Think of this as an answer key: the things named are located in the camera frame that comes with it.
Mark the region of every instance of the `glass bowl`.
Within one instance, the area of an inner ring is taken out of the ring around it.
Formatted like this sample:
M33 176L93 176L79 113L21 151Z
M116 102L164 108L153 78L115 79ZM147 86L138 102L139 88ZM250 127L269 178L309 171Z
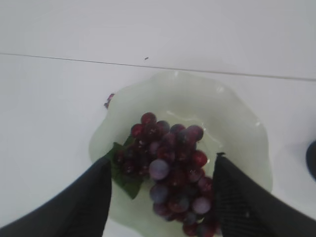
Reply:
M204 167L212 176L216 153L225 152L237 167L267 191L272 190L267 132L255 114L222 83L184 72L164 72L150 80L128 86L113 97L106 118L90 141L92 162L106 154L113 142L123 144L133 124L145 112L170 125L182 123L204 128L197 148L209 163ZM165 222L152 210L151 183L144 183L131 200L113 183L109 217L133 228L144 237L184 237L182 225Z

